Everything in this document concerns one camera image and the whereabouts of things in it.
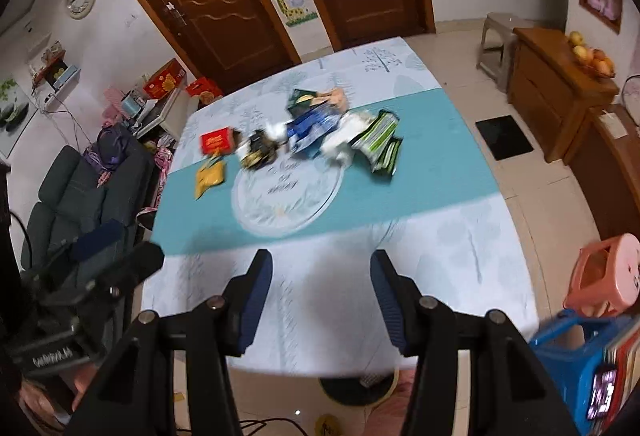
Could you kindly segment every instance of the tile floor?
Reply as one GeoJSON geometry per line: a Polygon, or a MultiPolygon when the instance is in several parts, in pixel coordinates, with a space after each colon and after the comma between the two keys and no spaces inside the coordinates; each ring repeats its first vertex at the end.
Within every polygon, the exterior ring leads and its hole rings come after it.
{"type": "MultiPolygon", "coordinates": [[[[418,56],[442,84],[449,98],[475,136],[500,191],[511,211],[536,295],[540,319],[562,307],[578,250],[598,238],[587,202],[571,170],[556,161],[547,164],[540,146],[506,96],[494,82],[476,69],[480,30],[419,35],[407,39],[418,56]],[[528,154],[497,162],[474,123],[511,114],[535,147],[528,154]]],[[[460,356],[460,383],[455,435],[466,434],[468,421],[468,355],[460,356]]],[[[184,390],[184,365],[176,366],[176,389],[184,390]]],[[[347,436],[358,436],[368,410],[340,406],[327,398],[313,378],[255,375],[230,370],[240,419],[287,417],[313,434],[318,416],[331,413],[342,423],[347,436]]],[[[187,427],[186,402],[177,403],[178,426],[187,427]]],[[[261,436],[298,434],[284,422],[274,422],[261,436]]]]}

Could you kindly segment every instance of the fruit pile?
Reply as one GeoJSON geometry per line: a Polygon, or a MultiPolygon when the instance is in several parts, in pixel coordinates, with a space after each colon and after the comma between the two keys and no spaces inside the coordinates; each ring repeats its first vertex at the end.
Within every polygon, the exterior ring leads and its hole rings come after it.
{"type": "Polygon", "coordinates": [[[604,51],[588,47],[584,43],[582,34],[572,31],[569,34],[569,43],[573,48],[575,58],[586,72],[601,78],[613,78],[616,75],[616,66],[613,61],[604,51]]]}

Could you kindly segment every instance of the red gift box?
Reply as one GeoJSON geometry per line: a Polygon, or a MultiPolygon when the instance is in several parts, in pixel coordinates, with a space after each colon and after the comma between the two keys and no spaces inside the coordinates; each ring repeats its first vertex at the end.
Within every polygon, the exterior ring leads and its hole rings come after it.
{"type": "Polygon", "coordinates": [[[185,74],[180,62],[172,58],[146,82],[145,92],[149,95],[149,98],[161,99],[180,85],[185,74]]]}
{"type": "Polygon", "coordinates": [[[203,105],[209,105],[218,96],[225,96],[222,90],[216,85],[216,82],[209,80],[206,77],[197,79],[195,82],[191,82],[187,86],[187,92],[191,96],[200,96],[200,102],[203,105]]]}
{"type": "Polygon", "coordinates": [[[225,127],[213,132],[207,132],[200,136],[200,146],[205,156],[211,156],[215,153],[223,156],[231,154],[236,150],[236,139],[234,134],[236,131],[233,127],[225,127]]]}

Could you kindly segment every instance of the yellow fruit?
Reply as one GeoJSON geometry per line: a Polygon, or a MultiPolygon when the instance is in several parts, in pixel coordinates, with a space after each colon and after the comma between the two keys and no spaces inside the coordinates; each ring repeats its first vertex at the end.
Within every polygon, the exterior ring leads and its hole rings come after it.
{"type": "Polygon", "coordinates": [[[569,33],[569,42],[574,46],[581,46],[584,44],[584,37],[580,32],[572,31],[569,33]]]}
{"type": "Polygon", "coordinates": [[[604,60],[596,60],[593,63],[593,67],[595,67],[597,72],[599,72],[602,76],[611,76],[611,68],[609,67],[609,64],[607,64],[604,60]]]}
{"type": "Polygon", "coordinates": [[[588,66],[593,61],[593,51],[584,46],[576,46],[574,48],[574,55],[578,58],[578,61],[585,66],[588,66]]]}

